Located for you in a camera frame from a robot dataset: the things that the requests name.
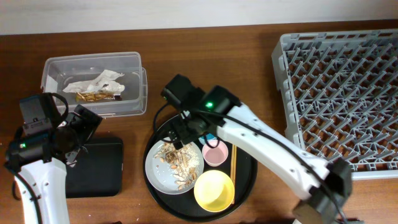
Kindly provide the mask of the pink cup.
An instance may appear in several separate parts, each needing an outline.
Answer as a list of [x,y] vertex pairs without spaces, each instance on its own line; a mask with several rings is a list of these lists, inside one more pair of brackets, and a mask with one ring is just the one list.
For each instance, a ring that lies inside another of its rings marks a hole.
[[210,147],[205,144],[202,147],[202,155],[205,162],[212,167],[217,167],[224,163],[228,158],[228,147],[221,140],[210,140],[208,142]]

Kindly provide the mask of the grey plate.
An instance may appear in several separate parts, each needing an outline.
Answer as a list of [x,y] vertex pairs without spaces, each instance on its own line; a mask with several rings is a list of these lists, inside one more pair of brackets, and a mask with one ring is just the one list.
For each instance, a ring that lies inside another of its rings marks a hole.
[[[185,192],[188,192],[190,189],[192,189],[195,185],[195,183],[193,185],[191,185],[189,188],[182,190],[182,191],[176,191],[176,190],[172,190],[171,186],[172,184],[170,183],[171,178],[167,177],[169,175],[169,172],[166,172],[165,174],[160,174],[158,175],[157,171],[166,171],[166,166],[165,165],[161,165],[160,162],[156,162],[152,156],[155,154],[155,151],[158,149],[158,147],[162,144],[162,142],[164,141],[157,141],[149,150],[147,157],[145,159],[145,163],[144,163],[144,168],[145,168],[145,172],[146,172],[146,177],[148,178],[150,184],[159,192],[162,192],[164,194],[168,194],[168,195],[178,195],[178,194],[183,194]],[[201,154],[201,150],[198,147],[198,150],[200,151],[199,153],[199,157],[201,159],[201,173],[200,175],[202,175],[203,170],[204,170],[204,160],[203,160],[203,156]]]

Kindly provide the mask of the grey dishwasher rack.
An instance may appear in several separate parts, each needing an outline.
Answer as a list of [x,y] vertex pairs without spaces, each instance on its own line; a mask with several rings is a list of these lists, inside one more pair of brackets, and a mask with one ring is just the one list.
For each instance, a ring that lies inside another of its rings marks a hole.
[[272,55],[285,136],[354,180],[397,177],[397,30],[284,34]]

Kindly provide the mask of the food scraps on plate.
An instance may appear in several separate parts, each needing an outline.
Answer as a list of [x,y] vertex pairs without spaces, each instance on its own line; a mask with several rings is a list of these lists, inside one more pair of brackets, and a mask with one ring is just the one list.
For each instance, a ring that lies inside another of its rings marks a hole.
[[193,185],[201,173],[200,151],[195,143],[184,145],[176,149],[173,144],[162,142],[152,158],[161,165],[166,166],[166,171],[157,171],[158,175],[169,172],[171,189],[182,191]]

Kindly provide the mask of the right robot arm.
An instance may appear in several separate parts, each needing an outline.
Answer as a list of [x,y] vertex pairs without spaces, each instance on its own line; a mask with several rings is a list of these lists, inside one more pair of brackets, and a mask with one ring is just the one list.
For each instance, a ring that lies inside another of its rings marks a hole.
[[194,86],[165,87],[162,97],[177,111],[187,111],[170,132],[184,144],[211,133],[248,153],[283,180],[300,199],[293,209],[299,223],[347,223],[343,206],[352,193],[350,165],[328,162],[305,152],[263,123],[227,89],[205,93]]

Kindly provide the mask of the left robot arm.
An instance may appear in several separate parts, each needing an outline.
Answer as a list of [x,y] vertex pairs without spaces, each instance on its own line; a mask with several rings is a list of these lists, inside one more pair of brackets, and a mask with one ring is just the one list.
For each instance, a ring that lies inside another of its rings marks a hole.
[[58,112],[55,106],[23,106],[24,124],[6,151],[6,169],[20,189],[26,223],[69,223],[66,162],[83,149],[102,118],[78,105]]

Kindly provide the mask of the gold snack wrapper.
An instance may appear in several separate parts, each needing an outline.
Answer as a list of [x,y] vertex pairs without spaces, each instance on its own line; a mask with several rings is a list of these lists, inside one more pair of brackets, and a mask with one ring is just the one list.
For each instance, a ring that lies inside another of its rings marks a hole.
[[94,102],[100,100],[116,100],[121,101],[120,95],[116,95],[112,92],[91,92],[91,93],[77,93],[76,101],[87,101]]

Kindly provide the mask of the blue cup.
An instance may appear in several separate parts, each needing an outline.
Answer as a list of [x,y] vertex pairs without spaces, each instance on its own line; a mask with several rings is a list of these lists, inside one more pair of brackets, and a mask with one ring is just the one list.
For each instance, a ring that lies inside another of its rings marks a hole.
[[[215,140],[216,137],[215,137],[214,135],[212,135],[212,134],[207,134],[207,135],[206,135],[206,139],[207,139],[208,141],[211,141],[211,140]],[[202,145],[205,145],[205,144],[206,144],[205,138],[204,138],[203,136],[200,137],[198,140],[199,140],[199,142],[200,142]]]

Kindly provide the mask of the yellow bowl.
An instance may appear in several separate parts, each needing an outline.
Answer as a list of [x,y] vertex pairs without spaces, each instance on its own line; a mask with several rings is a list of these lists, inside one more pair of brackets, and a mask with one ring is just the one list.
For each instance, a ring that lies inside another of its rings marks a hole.
[[212,213],[226,210],[234,201],[235,188],[229,175],[220,170],[202,173],[193,188],[199,206]]

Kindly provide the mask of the round black serving tray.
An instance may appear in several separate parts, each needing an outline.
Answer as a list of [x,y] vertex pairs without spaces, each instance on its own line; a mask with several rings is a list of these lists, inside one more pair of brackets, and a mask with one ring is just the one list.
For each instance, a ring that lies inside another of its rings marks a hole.
[[152,198],[159,206],[171,215],[189,222],[211,222],[228,216],[238,209],[249,197],[254,187],[257,176],[257,160],[244,152],[237,149],[237,167],[236,167],[236,184],[235,184],[235,201],[226,210],[212,213],[204,210],[197,204],[193,190],[177,195],[165,194],[157,190],[150,182],[150,176],[155,175],[159,167],[148,170],[149,162],[146,161],[147,156],[151,153],[151,148],[159,142],[160,138],[152,135],[147,143],[143,157],[144,180]]

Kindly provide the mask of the wooden chopstick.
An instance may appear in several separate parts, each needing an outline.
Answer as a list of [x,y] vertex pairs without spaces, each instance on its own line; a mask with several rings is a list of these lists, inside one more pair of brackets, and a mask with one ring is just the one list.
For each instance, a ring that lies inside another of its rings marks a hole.
[[230,178],[234,182],[234,164],[235,164],[236,146],[233,144],[231,148]]
[[236,189],[236,158],[237,158],[237,147],[236,147],[236,154],[235,154],[235,164],[234,164],[234,189]]

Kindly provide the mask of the clear plastic waste bin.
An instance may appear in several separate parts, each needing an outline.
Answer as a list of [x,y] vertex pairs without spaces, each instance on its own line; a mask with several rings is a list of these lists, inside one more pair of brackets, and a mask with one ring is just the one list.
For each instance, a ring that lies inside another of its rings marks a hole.
[[[120,100],[85,101],[76,93],[64,89],[71,83],[92,81],[104,71],[120,73],[115,81],[124,85]],[[49,58],[43,70],[40,85],[44,92],[62,95],[69,110],[82,105],[106,118],[141,115],[147,107],[147,74],[137,52],[116,52],[103,54],[72,55]]]

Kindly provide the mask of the white tissue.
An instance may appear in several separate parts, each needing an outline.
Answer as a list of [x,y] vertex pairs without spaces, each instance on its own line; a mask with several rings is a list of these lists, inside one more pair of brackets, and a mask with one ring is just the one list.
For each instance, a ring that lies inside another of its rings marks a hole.
[[124,91],[125,86],[118,83],[116,79],[123,77],[123,73],[114,72],[112,70],[104,70],[99,76],[93,80],[74,82],[68,84],[63,89],[65,93],[114,93],[120,94]]

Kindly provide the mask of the black rectangular tray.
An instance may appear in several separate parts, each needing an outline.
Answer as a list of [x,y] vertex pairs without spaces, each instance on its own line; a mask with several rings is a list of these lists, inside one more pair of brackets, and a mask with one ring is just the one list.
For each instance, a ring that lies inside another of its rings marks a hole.
[[67,163],[66,197],[112,197],[121,191],[123,176],[123,140],[97,138],[85,144],[87,151],[79,152]]

